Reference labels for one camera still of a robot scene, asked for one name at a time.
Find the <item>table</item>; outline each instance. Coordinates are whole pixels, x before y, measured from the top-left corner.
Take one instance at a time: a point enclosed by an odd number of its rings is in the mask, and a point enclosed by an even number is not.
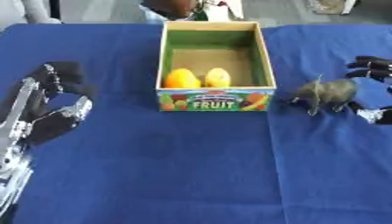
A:
[[[161,30],[35,24],[0,37],[0,96],[48,60],[78,60],[100,89],[78,129],[33,149],[15,224],[390,223],[392,128],[279,99],[343,76],[355,55],[392,58],[392,26],[263,29],[279,89],[268,113],[157,112]],[[356,81],[358,101],[390,104],[381,83]]]

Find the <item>fruit box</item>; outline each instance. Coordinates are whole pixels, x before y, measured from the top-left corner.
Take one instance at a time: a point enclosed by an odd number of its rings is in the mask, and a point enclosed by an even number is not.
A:
[[[256,22],[167,22],[161,39],[157,95],[162,111],[266,111],[276,89]],[[220,67],[230,87],[165,88],[165,76],[186,68],[201,82]]]

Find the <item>printed fruit label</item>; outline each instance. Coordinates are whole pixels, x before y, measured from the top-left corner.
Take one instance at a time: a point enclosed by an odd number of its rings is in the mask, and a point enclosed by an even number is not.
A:
[[[163,111],[265,111],[273,91],[230,90],[230,91],[184,91],[159,95]]]

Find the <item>yellow fruit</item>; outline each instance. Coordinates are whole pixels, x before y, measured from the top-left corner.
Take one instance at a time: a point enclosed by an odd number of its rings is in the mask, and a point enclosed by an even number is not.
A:
[[[188,69],[180,68],[164,79],[165,88],[200,88],[200,80]]]
[[[206,87],[208,88],[228,88],[230,87],[230,75],[222,68],[214,68],[208,72],[205,78]]]
[[[174,103],[176,106],[180,107],[180,106],[184,106],[186,105],[186,101],[176,101],[176,103]]]

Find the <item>toy rhinoceros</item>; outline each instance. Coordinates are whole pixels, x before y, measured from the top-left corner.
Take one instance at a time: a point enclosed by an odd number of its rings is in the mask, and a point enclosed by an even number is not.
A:
[[[339,79],[321,83],[321,76],[294,91],[290,98],[291,103],[307,101],[310,106],[308,114],[311,116],[315,116],[319,108],[325,105],[340,112],[357,92],[357,85],[353,80]]]

